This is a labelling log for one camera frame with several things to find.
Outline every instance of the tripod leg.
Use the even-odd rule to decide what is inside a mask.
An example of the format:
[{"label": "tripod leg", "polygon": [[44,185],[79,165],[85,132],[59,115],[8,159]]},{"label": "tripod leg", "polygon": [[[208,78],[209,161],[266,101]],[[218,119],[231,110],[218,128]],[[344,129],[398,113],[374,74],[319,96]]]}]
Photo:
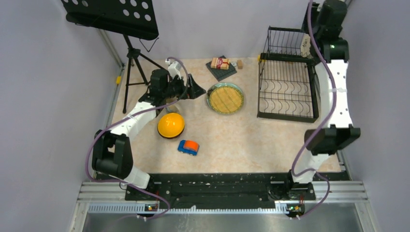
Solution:
[{"label": "tripod leg", "polygon": [[140,56],[144,57],[146,60],[148,60],[149,62],[151,62],[153,65],[157,66],[158,68],[165,69],[165,68],[161,67],[161,65],[157,64],[155,61],[153,61],[150,58],[146,57],[144,54],[140,53]]},{"label": "tripod leg", "polygon": [[125,83],[124,109],[122,109],[123,114],[127,112],[127,98],[128,98],[128,85],[130,84],[131,60],[132,60],[131,58],[128,59],[127,82]]},{"label": "tripod leg", "polygon": [[142,79],[144,80],[145,85],[147,86],[147,85],[148,85],[148,81],[146,80],[146,77],[145,77],[144,71],[142,70],[140,61],[139,61],[138,59],[134,59],[134,61],[135,61],[135,63],[137,64],[138,70],[140,71],[140,74],[141,74],[141,76],[142,76]]}]

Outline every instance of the gray floor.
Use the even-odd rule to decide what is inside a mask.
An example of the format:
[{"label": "gray floor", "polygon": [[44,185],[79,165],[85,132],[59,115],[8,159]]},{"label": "gray floor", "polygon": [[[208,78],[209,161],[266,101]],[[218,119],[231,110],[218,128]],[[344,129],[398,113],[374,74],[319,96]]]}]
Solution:
[{"label": "gray floor", "polygon": [[[83,232],[101,232],[122,214],[89,214]],[[361,232],[354,204],[324,204],[302,220],[285,215],[165,215],[144,222],[126,218],[105,232]]]}]

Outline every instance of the metal hook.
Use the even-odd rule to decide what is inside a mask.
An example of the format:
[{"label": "metal hook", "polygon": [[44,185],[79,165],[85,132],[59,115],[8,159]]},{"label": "metal hook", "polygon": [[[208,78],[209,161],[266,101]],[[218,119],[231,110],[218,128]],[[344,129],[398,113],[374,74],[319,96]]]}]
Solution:
[{"label": "metal hook", "polygon": [[157,38],[155,39],[154,43],[153,43],[152,46],[149,48],[149,50],[148,50],[148,49],[145,47],[145,45],[142,43],[141,39],[139,39],[139,40],[140,40],[140,43],[142,44],[142,46],[144,46],[146,52],[150,52],[151,49],[152,49],[152,47],[154,46],[155,42],[156,42],[158,39],[159,39],[159,37],[157,37]]}]

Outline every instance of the black tripod stand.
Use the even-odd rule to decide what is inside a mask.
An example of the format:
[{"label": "black tripod stand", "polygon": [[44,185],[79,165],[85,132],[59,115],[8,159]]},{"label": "black tripod stand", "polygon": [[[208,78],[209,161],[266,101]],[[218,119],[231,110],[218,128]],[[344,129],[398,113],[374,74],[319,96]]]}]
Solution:
[{"label": "black tripod stand", "polygon": [[[163,67],[161,67],[161,65],[157,64],[156,62],[154,62],[153,60],[151,60],[150,58],[146,57],[144,54],[141,53],[140,49],[135,49],[132,47],[131,41],[128,37],[128,35],[123,35],[125,42],[127,43],[128,46],[128,69],[127,69],[127,82],[125,84],[125,98],[124,98],[124,108],[122,109],[122,112],[125,114],[127,112],[127,99],[128,99],[128,86],[135,86],[135,85],[143,85],[145,84],[146,86],[148,85],[148,81],[146,80],[144,71],[142,70],[141,64],[138,61],[138,57],[142,56],[144,57],[146,60],[148,60],[149,62],[151,62],[152,64],[154,64],[155,66],[157,66],[160,69],[165,69]],[[135,64],[138,67],[138,70],[140,71],[140,74],[142,76],[142,79],[144,82],[139,82],[139,83],[131,83],[130,84],[130,72],[131,72],[131,63],[132,60],[135,61]]]}]

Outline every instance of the wire rack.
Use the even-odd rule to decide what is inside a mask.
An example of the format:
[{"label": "wire rack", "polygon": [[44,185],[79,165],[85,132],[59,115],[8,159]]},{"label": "wire rack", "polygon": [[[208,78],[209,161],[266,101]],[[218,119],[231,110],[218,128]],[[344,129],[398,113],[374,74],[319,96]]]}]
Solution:
[{"label": "wire rack", "polygon": [[319,117],[314,61],[306,35],[269,27],[259,60],[258,117],[314,122]]}]

